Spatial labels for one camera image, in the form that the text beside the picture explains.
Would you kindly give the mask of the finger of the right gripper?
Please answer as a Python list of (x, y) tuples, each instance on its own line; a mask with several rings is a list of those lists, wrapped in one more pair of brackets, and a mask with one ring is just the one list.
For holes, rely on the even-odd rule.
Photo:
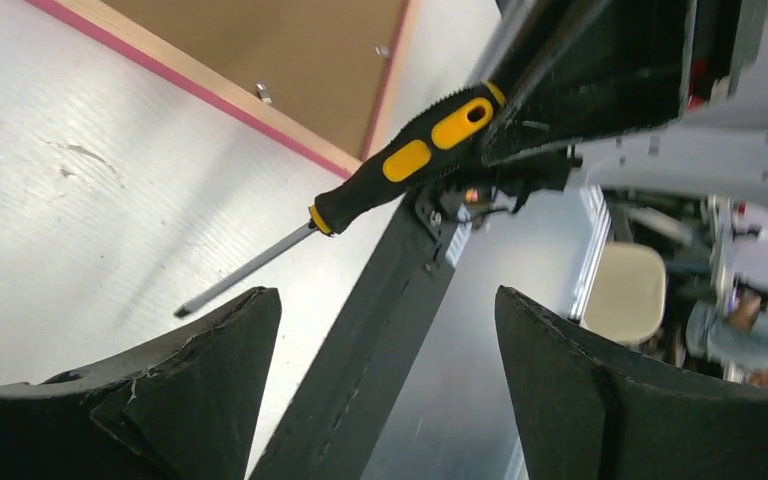
[(507, 103), (482, 135), (483, 163), (678, 118), (695, 14), (693, 1), (534, 1), (505, 13), (488, 79)]

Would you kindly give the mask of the pink picture frame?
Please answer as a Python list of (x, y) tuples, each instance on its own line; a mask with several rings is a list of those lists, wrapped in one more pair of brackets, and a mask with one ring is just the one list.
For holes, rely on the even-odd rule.
[(341, 176), (382, 147), (415, 1), (42, 1), (39, 8)]

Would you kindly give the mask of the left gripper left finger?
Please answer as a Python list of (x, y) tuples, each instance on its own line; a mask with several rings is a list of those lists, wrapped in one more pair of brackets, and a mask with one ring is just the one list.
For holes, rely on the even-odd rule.
[(241, 479), (282, 314), (256, 287), (37, 384), (0, 386), (0, 479)]

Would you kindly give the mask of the yellow black screwdriver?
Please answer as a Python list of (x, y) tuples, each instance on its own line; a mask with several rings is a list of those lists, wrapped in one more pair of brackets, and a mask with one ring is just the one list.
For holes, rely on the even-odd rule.
[(340, 186), (317, 195), (306, 223), (183, 303), (174, 316), (182, 319), (196, 312), (313, 233), (339, 235), (365, 212), (463, 168), (476, 156), (479, 134), (505, 104), (505, 95), (491, 82), (433, 103)]

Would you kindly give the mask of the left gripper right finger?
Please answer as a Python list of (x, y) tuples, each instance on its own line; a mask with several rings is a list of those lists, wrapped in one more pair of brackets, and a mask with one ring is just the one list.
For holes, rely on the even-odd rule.
[(495, 324), (532, 479), (768, 479), (768, 389), (659, 362), (502, 286)]

